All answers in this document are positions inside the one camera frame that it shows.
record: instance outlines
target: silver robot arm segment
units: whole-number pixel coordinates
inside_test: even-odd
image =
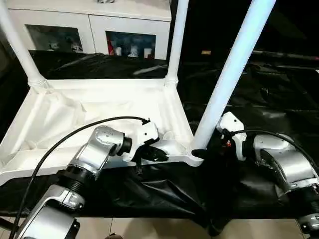
[[[244,125],[231,112],[221,118],[217,129],[223,134],[243,130]],[[290,143],[271,135],[244,133],[232,137],[238,160],[252,152],[257,165],[271,169],[278,186],[288,196],[290,205],[304,233],[319,236],[319,178],[309,160]]]
[[[19,228],[16,239],[74,239],[80,224],[71,216],[84,207],[85,196],[110,156],[124,153],[133,158],[139,146],[159,137],[153,122],[139,127],[132,137],[107,126],[93,130],[57,184],[51,185]]]

